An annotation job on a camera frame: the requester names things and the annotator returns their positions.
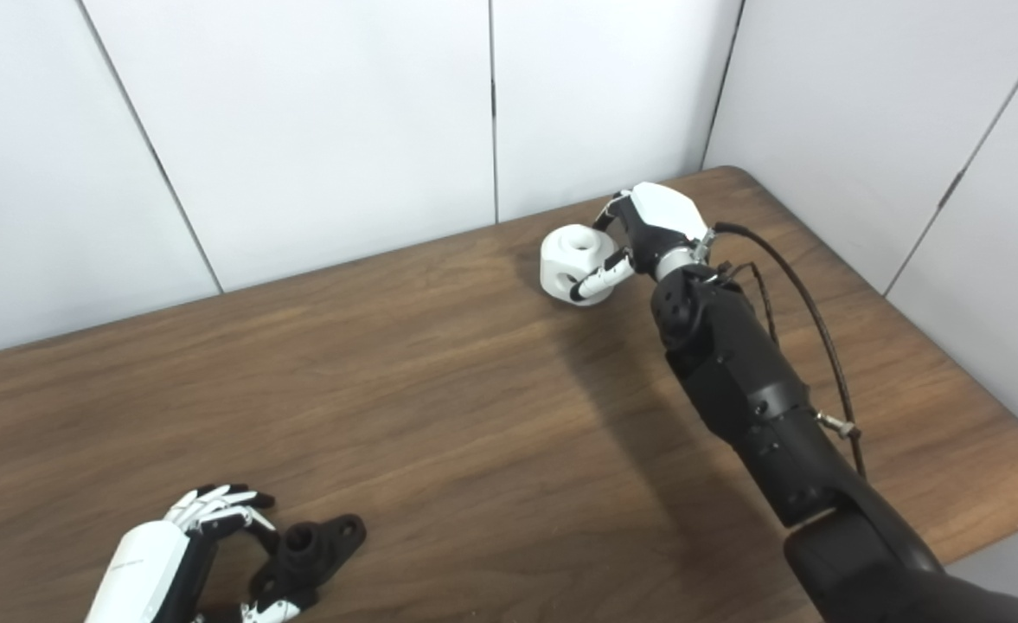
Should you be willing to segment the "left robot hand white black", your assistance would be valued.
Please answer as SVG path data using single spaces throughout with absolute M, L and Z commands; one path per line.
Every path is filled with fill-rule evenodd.
M 279 544 L 279 530 L 262 513 L 274 504 L 244 484 L 188 491 L 161 519 L 118 541 L 86 622 L 287 622 L 312 610 L 319 598 L 308 587 L 199 608 L 221 540 L 246 532 L 267 551 Z

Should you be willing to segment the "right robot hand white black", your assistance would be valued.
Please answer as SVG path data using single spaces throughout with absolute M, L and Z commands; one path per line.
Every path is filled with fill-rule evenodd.
M 658 183 L 639 183 L 612 195 L 589 228 L 602 241 L 611 225 L 623 229 L 626 244 L 603 252 L 602 260 L 581 279 L 572 279 L 568 299 L 586 306 L 635 273 L 654 280 L 687 266 L 705 266 L 715 232 L 694 201 Z

